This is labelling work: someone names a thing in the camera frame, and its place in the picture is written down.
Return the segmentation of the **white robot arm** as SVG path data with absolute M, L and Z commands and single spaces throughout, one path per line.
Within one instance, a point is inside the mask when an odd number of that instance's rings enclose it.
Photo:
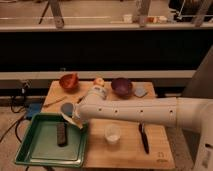
M 198 132 L 200 141 L 193 171 L 213 171 L 213 99 L 158 98 L 105 101 L 103 87 L 93 86 L 77 107 L 81 121 L 112 119 L 179 126 Z

